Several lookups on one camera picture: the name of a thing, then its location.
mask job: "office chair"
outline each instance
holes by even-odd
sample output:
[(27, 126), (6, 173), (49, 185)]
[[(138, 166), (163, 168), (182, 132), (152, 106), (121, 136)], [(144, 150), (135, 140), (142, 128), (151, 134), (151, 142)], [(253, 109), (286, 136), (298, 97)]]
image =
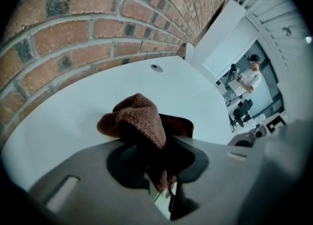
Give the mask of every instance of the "office chair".
[(238, 123), (241, 127), (244, 127), (244, 122), (247, 122), (251, 119), (251, 116), (248, 114), (248, 111), (253, 106), (252, 100), (244, 100), (244, 102), (240, 102), (238, 104), (238, 108), (233, 112), (234, 119), (229, 116), (230, 125), (233, 127), (233, 132), (235, 131), (236, 123)]

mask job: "brown knitted cloth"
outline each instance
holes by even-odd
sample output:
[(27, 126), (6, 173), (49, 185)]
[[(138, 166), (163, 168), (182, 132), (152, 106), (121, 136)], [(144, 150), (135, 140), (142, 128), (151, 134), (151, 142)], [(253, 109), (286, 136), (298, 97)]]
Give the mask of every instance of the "brown knitted cloth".
[(187, 119), (159, 114), (156, 105), (140, 93), (126, 98), (105, 114), (97, 124), (104, 135), (120, 137), (137, 145), (143, 158), (143, 167), (159, 193), (169, 189), (173, 207), (172, 188), (176, 175), (171, 168), (172, 151), (167, 150), (166, 137), (192, 137), (193, 123)]

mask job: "white countertop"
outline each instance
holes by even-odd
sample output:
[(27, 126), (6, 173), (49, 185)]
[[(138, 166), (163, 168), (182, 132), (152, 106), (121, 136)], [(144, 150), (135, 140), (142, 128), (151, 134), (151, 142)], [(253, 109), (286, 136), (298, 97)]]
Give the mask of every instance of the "white countertop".
[[(164, 72), (155, 72), (156, 64)], [(217, 88), (178, 56), (126, 64), (89, 76), (54, 94), (10, 136), (1, 159), (25, 190), (74, 153), (115, 138), (100, 134), (103, 114), (135, 93), (152, 100), (159, 113), (194, 123), (194, 138), (227, 144), (233, 134)]]

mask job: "circular hole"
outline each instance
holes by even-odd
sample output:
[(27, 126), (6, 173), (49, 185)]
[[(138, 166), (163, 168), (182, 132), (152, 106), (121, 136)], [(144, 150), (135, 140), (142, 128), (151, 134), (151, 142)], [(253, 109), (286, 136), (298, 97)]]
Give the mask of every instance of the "circular hole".
[(152, 64), (152, 65), (151, 65), (151, 68), (152, 68), (152, 70), (154, 70), (155, 72), (159, 72), (159, 73), (162, 73), (162, 72), (163, 72), (163, 69), (162, 69), (159, 65)]

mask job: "man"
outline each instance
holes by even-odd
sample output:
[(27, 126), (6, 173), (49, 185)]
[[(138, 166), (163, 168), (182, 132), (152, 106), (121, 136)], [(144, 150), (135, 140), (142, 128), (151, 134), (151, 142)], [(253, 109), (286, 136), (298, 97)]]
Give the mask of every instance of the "man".
[(261, 82), (260, 57), (251, 55), (248, 60), (251, 64), (251, 69), (247, 69), (240, 75), (235, 74), (234, 80), (226, 85), (227, 91), (223, 94), (223, 97), (228, 106), (230, 101), (234, 102), (239, 98), (246, 98), (249, 94), (252, 94)]

